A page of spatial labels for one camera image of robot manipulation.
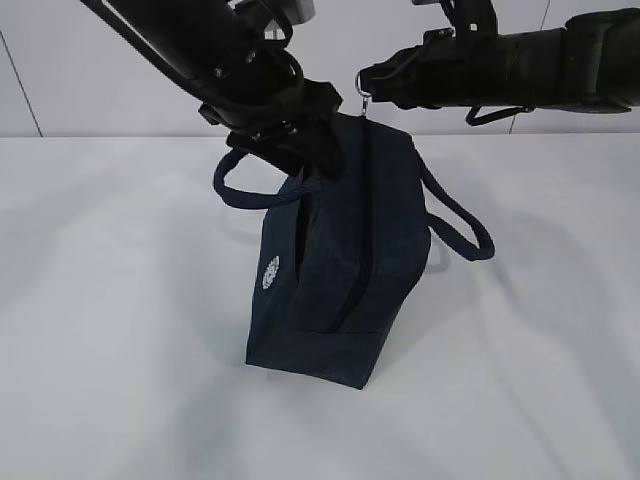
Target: black robotic arm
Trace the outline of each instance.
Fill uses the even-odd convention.
[[[286,51],[312,0],[81,0],[158,70],[231,130],[227,143],[289,175],[305,166],[336,178],[345,159],[330,128],[342,103],[329,83],[305,79]],[[364,69],[374,102],[472,107],[481,125],[535,108],[623,113],[640,105],[640,10],[581,15],[565,28],[499,35],[491,0],[440,3],[453,28]],[[270,26],[282,40],[265,38]],[[483,117],[484,106],[509,108]]]

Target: white wall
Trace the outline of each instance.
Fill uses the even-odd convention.
[[[547,0],[495,0],[495,5],[501,31],[512,33],[540,28]],[[584,11],[633,5],[640,6],[640,0],[552,0],[545,27]],[[292,52],[309,78],[338,87],[347,113],[360,108],[353,89],[358,69],[420,43],[424,30],[447,23],[439,7],[414,7],[409,0],[317,0],[316,9],[316,18],[296,29]],[[47,136],[225,134],[201,120],[197,101],[147,64],[79,0],[3,0],[0,29]],[[10,82],[1,82],[0,90],[2,98],[19,103],[21,93]],[[471,129],[464,123],[465,113],[403,112],[392,105],[371,109],[373,118],[413,133],[506,133],[511,124],[505,120]],[[519,119],[515,131],[639,129],[640,114],[536,112]],[[18,130],[0,128],[5,136],[32,133],[28,124]]]

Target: metal clip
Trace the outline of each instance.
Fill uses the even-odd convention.
[[[360,85],[360,73],[356,73],[355,85],[356,85],[356,91],[358,92],[358,95],[362,97],[362,110],[360,114],[363,117],[366,117],[367,110],[369,109],[369,101],[371,100],[372,95],[362,90],[362,87]]]

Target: zipper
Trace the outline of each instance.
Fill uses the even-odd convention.
[[[360,304],[373,272],[373,161],[371,152],[371,123],[364,115],[362,120],[362,239],[360,270],[351,290],[342,304],[336,320],[327,333],[338,333]]]

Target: carrying strap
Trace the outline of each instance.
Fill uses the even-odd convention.
[[[422,178],[424,186],[433,194],[434,197],[440,200],[444,205],[451,209],[453,213],[458,215],[471,227],[471,230],[473,230],[473,233],[478,240],[478,246],[464,238],[460,232],[440,217],[428,214],[429,226],[433,229],[436,235],[438,235],[438,237],[440,237],[442,241],[449,246],[449,248],[470,262],[489,260],[490,258],[493,258],[496,254],[496,247],[491,239],[491,235],[489,235],[489,232],[484,225],[482,225],[476,217],[471,215],[467,210],[462,208],[458,202],[449,196],[444,188],[442,188],[442,185],[438,183],[433,174],[429,171],[422,159],[420,159],[419,164],[420,177]]]
[[[320,190],[320,181],[316,177],[308,178],[298,188],[276,195],[243,192],[228,187],[224,182],[226,176],[246,156],[247,152],[237,149],[231,150],[220,161],[213,176],[213,189],[220,195],[222,201],[230,207],[241,210],[266,210],[288,205],[300,200],[308,193],[315,193]]]

